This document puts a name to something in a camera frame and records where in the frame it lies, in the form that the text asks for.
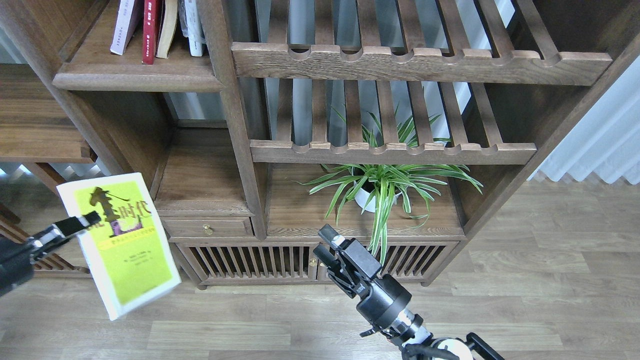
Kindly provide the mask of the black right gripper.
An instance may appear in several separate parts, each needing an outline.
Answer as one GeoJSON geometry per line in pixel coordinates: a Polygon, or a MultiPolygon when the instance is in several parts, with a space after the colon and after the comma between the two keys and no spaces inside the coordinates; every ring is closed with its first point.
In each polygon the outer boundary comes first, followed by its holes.
{"type": "Polygon", "coordinates": [[[425,344],[434,337],[423,318],[407,307],[412,295],[393,276],[377,276],[382,265],[357,239],[345,238],[329,224],[318,235],[334,251],[331,254],[322,244],[313,249],[327,278],[350,298],[360,297],[356,309],[372,326],[361,337],[381,333],[395,346],[425,344]]]}

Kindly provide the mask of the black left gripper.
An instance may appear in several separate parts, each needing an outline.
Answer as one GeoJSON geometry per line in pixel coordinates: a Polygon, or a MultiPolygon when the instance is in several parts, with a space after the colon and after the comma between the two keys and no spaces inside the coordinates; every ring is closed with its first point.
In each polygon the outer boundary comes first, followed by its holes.
{"type": "Polygon", "coordinates": [[[34,265],[42,253],[52,253],[73,237],[102,221],[95,210],[85,215],[62,219],[45,230],[16,243],[6,237],[0,240],[0,296],[4,296],[34,277],[34,265]]]}

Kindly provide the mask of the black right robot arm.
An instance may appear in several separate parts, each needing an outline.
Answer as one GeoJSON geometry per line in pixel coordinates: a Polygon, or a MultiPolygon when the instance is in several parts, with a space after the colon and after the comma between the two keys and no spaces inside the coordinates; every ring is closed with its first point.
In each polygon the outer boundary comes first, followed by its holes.
{"type": "Polygon", "coordinates": [[[423,326],[423,318],[409,310],[412,298],[393,276],[379,276],[380,262],[357,239],[347,239],[324,225],[318,235],[327,243],[314,248],[314,255],[327,268],[327,275],[347,296],[359,296],[359,314],[372,326],[361,337],[380,333],[398,347],[404,360],[485,360],[502,356],[476,333],[465,340],[435,337],[423,326]]]}

